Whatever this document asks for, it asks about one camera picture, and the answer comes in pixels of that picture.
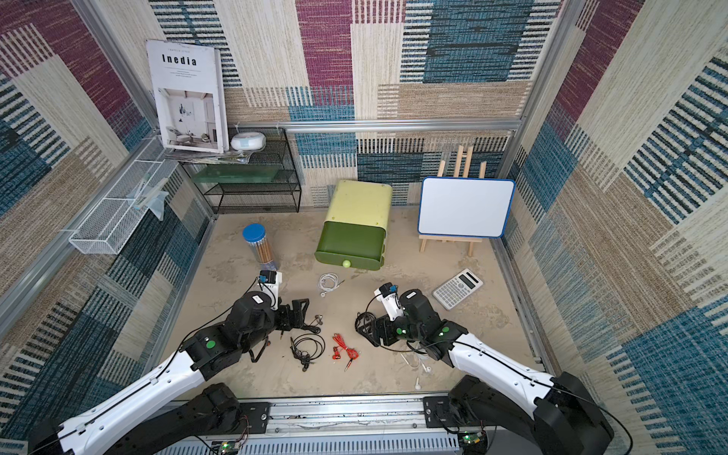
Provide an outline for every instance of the pencil jar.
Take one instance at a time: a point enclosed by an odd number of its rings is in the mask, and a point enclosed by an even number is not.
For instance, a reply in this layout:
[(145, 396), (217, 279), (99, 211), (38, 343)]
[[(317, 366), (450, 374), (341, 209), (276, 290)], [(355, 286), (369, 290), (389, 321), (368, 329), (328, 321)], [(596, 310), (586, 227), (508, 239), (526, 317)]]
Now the pencil jar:
[(261, 263), (261, 270), (278, 270), (278, 265), (273, 257), (273, 249), (266, 236), (266, 228), (262, 224), (248, 224), (242, 230), (242, 238), (248, 242), (256, 260)]

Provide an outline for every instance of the beige floor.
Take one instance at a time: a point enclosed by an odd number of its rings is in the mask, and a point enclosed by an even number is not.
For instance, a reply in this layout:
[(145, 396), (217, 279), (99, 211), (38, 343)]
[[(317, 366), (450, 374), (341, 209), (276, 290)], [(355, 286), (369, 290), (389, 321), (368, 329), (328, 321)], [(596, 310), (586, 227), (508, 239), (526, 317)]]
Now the beige floor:
[[(377, 272), (345, 269), (316, 262), (313, 252), (318, 243), (325, 212), (272, 213), (266, 215), (222, 215), (215, 226), (197, 274), (194, 277), (173, 334), (167, 345), (169, 355), (190, 330), (209, 320), (239, 298), (258, 271), (253, 254), (242, 238), (242, 229), (249, 223), (262, 223), (279, 261), (284, 285), (283, 303), (295, 298), (309, 298), (306, 316), (324, 315), (321, 335), (326, 340), (325, 354), (307, 372), (290, 352), (290, 335), (283, 340), (280, 332), (271, 335), (261, 360), (253, 364), (243, 355), (238, 364), (219, 373), (211, 383), (224, 382), (238, 397), (280, 397), (302, 395), (335, 395), (357, 393), (413, 392), (419, 377), (423, 391), (449, 390), (462, 376), (445, 363), (427, 360), (432, 373), (408, 366), (400, 354), (371, 346), (354, 330), (357, 312), (364, 310), (374, 290), (385, 282), (399, 285), (400, 292), (419, 288), (430, 297), (443, 319), (466, 327), (481, 340), (513, 359), (534, 366), (525, 334), (518, 320), (510, 295), (489, 242), (475, 247), (472, 258), (466, 256), (466, 244), (428, 242), (427, 251), (419, 252), (416, 235), (418, 212), (412, 208), (392, 209), (385, 265)], [(470, 268), (484, 285), (466, 301), (446, 311), (431, 298), (432, 290), (452, 278), (463, 268)], [(321, 274), (333, 272), (341, 287), (325, 298), (317, 288)], [(385, 313), (377, 301), (370, 311)], [(332, 360), (333, 340), (340, 333), (347, 345), (360, 351), (351, 368), (344, 372), (346, 355)], [(406, 349), (400, 342), (394, 349)], [(416, 364), (414, 355), (405, 355)], [(202, 389), (186, 394), (195, 396)]]

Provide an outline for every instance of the wooden easel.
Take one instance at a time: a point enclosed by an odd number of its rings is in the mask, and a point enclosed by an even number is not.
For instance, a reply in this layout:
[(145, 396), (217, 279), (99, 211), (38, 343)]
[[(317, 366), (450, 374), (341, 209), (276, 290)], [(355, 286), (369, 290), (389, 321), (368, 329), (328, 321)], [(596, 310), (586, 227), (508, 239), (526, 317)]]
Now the wooden easel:
[[(453, 177), (458, 178), (460, 177), (460, 163), (462, 162), (462, 155), (463, 155), (464, 147), (458, 146), (457, 149), (457, 158), (455, 159), (455, 171), (453, 172)], [(467, 154), (465, 155), (465, 169), (462, 171), (462, 177), (466, 178), (468, 175), (468, 172), (470, 171), (470, 160), (472, 159), (472, 146), (467, 148)], [(445, 173), (445, 160), (440, 161), (440, 167), (438, 168), (438, 177), (442, 177)], [(480, 164), (480, 172), (478, 172), (478, 178), (485, 178), (486, 177), (486, 162), (481, 162)], [(472, 252), (475, 249), (475, 244), (480, 243), (483, 241), (483, 239), (473, 238), (473, 237), (452, 237), (449, 235), (426, 235), (426, 234), (420, 234), (419, 238), (422, 239), (422, 242), (419, 246), (419, 252), (424, 253), (424, 249), (427, 246), (427, 240), (440, 240), (441, 242), (468, 242), (470, 243), (470, 246), (467, 248), (467, 255), (472, 256)]]

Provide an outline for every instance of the calculator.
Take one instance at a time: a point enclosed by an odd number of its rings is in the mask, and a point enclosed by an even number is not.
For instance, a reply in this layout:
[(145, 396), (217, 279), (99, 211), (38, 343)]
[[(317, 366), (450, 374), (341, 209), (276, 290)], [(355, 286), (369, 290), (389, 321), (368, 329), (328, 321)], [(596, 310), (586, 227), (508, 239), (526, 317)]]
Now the calculator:
[(445, 284), (435, 289), (432, 295), (440, 302), (445, 309), (453, 309), (453, 307), (474, 293), (483, 281), (473, 274), (470, 269), (465, 269), (458, 273)]

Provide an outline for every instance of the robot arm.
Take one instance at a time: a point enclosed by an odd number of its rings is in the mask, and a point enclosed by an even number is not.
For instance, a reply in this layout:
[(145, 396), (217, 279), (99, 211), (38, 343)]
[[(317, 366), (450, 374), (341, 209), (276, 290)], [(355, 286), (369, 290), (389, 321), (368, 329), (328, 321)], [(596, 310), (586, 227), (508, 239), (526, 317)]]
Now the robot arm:
[[(249, 353), (257, 362), (273, 330), (300, 328), (305, 306), (297, 301), (293, 311), (278, 305), (279, 272), (261, 272), (259, 290), (246, 292), (231, 307), (227, 318), (199, 329), (154, 370), (90, 410), (60, 425), (42, 422), (29, 438), (33, 455), (96, 455), (155, 453), (177, 440), (205, 430), (231, 430), (239, 423), (237, 399), (224, 384), (208, 387), (193, 401), (196, 411), (171, 411), (147, 423), (165, 428), (149, 431), (139, 425), (164, 404), (213, 378)], [(263, 342), (257, 355), (252, 347)]]
[(605, 452), (614, 430), (577, 377), (565, 372), (554, 378), (492, 349), (465, 327), (440, 319), (419, 289), (396, 300), (392, 293), (391, 283), (375, 291), (387, 315), (371, 316), (368, 327), (359, 325), (357, 331), (374, 346), (419, 342), (432, 359), (467, 373), (448, 396), (448, 413), (461, 425), (497, 424), (537, 444), (545, 455)]

